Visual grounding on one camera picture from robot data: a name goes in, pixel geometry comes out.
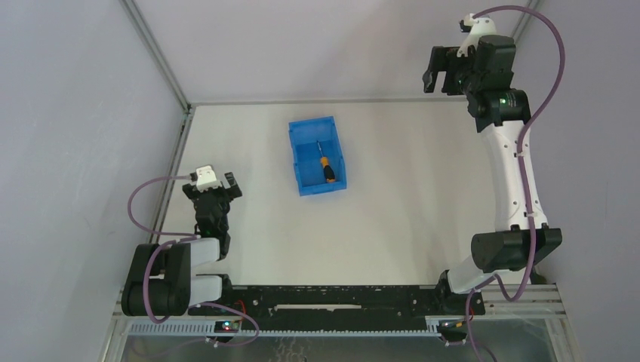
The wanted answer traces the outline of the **orange black handled screwdriver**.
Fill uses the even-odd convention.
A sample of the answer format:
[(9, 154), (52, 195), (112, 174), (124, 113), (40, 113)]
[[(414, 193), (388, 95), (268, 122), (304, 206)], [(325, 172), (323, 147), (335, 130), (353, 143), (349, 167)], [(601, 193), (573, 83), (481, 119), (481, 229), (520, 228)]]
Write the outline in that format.
[(321, 162), (321, 165), (322, 165), (322, 171), (323, 171), (323, 176), (325, 178), (325, 181), (327, 183), (335, 183), (336, 182), (336, 176), (335, 176), (335, 172), (334, 172), (332, 166), (330, 165), (329, 159), (325, 155), (321, 143), (319, 141), (317, 141), (316, 145), (318, 147), (318, 151), (319, 151), (320, 156), (321, 156), (320, 157), (320, 162)]

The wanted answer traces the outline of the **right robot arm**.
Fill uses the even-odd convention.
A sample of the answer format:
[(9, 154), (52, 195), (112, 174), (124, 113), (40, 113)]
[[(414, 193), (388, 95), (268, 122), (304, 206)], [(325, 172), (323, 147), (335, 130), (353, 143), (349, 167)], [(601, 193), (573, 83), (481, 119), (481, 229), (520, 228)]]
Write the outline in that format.
[(549, 227), (537, 196), (529, 155), (532, 115), (528, 95), (512, 86), (516, 46), (503, 35), (483, 35), (467, 55), (460, 47), (435, 46), (423, 74), (424, 91), (435, 90), (444, 73), (442, 93), (463, 95), (476, 131), (490, 157), (495, 194), (495, 230), (476, 234), (471, 255), (445, 272), (451, 293), (478, 290), (511, 272), (533, 267), (562, 242), (562, 232)]

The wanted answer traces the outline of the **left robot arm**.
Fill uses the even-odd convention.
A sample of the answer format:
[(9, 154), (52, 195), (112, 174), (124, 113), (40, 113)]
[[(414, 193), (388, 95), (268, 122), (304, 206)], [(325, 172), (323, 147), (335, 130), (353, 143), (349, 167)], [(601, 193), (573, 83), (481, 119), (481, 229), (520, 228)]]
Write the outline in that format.
[(171, 232), (163, 244), (140, 244), (122, 291), (122, 312), (160, 324), (189, 307), (215, 302), (230, 285), (226, 275), (198, 275), (195, 268), (226, 258), (231, 244), (230, 204), (242, 196), (233, 173), (220, 180), (204, 166), (182, 176), (185, 196), (195, 211), (192, 232)]

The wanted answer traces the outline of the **blue plastic bin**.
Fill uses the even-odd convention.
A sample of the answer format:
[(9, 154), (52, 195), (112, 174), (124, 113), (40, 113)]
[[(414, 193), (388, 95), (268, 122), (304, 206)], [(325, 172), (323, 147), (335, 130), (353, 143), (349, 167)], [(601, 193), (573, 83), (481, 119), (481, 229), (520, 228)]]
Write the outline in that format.
[[(301, 196), (347, 188), (346, 163), (333, 116), (292, 121), (288, 125), (288, 136), (294, 159), (294, 174)], [(335, 183), (325, 181), (317, 141), (321, 143), (335, 172)]]

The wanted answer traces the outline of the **small electronics board with leds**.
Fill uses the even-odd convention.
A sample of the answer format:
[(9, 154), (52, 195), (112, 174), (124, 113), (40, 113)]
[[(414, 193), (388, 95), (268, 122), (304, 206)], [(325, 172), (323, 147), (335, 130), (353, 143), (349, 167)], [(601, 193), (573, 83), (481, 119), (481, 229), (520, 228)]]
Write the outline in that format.
[(217, 321), (214, 325), (215, 333), (237, 333), (242, 327), (241, 321)]

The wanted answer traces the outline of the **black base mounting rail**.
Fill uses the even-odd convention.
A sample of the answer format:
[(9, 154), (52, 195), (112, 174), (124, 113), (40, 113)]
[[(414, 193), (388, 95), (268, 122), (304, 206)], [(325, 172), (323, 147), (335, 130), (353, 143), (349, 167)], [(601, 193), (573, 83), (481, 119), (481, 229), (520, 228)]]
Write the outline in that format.
[(417, 332), (427, 318), (479, 317), (486, 313), (480, 293), (453, 294), (447, 287), (233, 286), (218, 304), (238, 308), (267, 332)]

